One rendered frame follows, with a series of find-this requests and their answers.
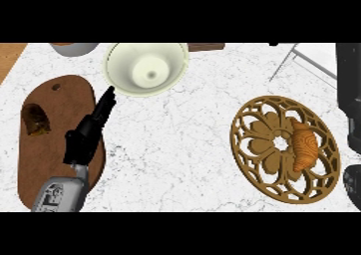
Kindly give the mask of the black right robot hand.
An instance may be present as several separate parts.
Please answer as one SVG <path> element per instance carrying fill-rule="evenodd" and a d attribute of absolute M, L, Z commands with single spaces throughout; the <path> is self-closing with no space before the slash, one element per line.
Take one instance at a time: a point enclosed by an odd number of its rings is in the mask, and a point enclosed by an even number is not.
<path fill-rule="evenodd" d="M 348 123 L 347 143 L 361 154 L 361 43 L 337 43 L 337 103 Z M 361 210 L 361 164 L 342 173 L 347 196 Z"/>

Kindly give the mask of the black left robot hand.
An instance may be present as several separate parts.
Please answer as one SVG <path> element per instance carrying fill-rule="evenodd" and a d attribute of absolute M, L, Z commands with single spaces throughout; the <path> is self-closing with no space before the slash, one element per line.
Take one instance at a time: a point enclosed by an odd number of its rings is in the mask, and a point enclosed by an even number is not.
<path fill-rule="evenodd" d="M 107 87 L 93 112 L 84 116 L 76 128 L 70 129 L 64 134 L 66 151 L 63 162 L 66 164 L 90 164 L 97 150 L 101 130 L 115 104 L 115 88 Z"/>

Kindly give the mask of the golden ornate round placemat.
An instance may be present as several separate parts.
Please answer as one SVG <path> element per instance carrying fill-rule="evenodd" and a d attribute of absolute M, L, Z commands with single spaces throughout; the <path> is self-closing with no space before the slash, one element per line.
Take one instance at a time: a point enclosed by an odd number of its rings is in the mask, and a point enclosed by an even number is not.
<path fill-rule="evenodd" d="M 317 142 L 316 162 L 300 172 L 292 170 L 291 119 L 307 125 Z M 337 143 L 326 124 L 301 103 L 280 96 L 249 100 L 233 117 L 229 142 L 239 171 L 270 198 L 308 204 L 329 194 L 339 176 Z"/>

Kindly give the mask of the brown wooden cutting board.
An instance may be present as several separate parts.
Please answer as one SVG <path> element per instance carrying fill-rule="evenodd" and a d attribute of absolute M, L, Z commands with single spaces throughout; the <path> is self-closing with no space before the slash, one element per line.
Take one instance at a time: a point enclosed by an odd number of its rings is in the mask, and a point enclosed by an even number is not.
<path fill-rule="evenodd" d="M 20 110 L 17 194 L 23 205 L 32 209 L 42 184 L 51 177 L 75 177 L 73 164 L 63 162 L 66 151 L 64 134 L 75 129 L 100 99 L 94 98 L 88 81 L 66 75 L 44 82 L 30 92 L 23 106 L 36 104 L 47 115 L 51 131 L 45 134 L 26 135 Z M 106 150 L 103 131 L 97 150 L 88 167 L 88 191 L 94 187 L 104 168 Z"/>

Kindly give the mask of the dark brown food item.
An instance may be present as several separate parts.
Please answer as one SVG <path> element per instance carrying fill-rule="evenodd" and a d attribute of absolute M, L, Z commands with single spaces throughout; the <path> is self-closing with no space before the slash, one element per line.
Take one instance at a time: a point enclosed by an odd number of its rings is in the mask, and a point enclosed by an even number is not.
<path fill-rule="evenodd" d="M 26 135 L 35 136 L 51 131 L 45 112 L 36 104 L 28 104 L 23 106 L 22 120 L 26 127 Z"/>

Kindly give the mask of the orange croissant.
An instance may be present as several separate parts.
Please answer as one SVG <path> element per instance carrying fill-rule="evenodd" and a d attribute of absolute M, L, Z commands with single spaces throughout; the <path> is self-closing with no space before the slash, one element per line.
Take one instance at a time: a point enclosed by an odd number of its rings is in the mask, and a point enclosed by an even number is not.
<path fill-rule="evenodd" d="M 292 151 L 295 155 L 292 170 L 300 172 L 310 167 L 317 159 L 317 142 L 313 131 L 297 119 L 291 119 L 292 125 Z"/>

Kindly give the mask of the cream ceramic bowl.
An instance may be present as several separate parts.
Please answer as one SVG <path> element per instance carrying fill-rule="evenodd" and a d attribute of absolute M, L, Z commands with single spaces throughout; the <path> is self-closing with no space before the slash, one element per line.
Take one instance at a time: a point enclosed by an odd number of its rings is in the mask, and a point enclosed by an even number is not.
<path fill-rule="evenodd" d="M 115 43 L 103 60 L 104 79 L 115 91 L 149 97 L 178 82 L 187 67 L 186 43 Z"/>

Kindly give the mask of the grey bowl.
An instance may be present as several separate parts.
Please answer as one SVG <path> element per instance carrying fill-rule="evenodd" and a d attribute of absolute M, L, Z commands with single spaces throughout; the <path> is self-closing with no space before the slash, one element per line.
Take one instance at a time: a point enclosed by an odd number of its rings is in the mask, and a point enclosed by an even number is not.
<path fill-rule="evenodd" d="M 70 44 L 54 44 L 51 43 L 54 51 L 64 57 L 79 57 L 88 54 L 96 47 L 97 43 L 70 43 Z"/>

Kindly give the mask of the brown wooden block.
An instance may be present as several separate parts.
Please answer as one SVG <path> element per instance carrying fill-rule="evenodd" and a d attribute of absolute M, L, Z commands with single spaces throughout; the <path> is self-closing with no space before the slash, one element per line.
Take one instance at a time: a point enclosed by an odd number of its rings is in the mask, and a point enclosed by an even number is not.
<path fill-rule="evenodd" d="M 189 43 L 187 50 L 190 52 L 221 50 L 224 48 L 223 43 Z"/>

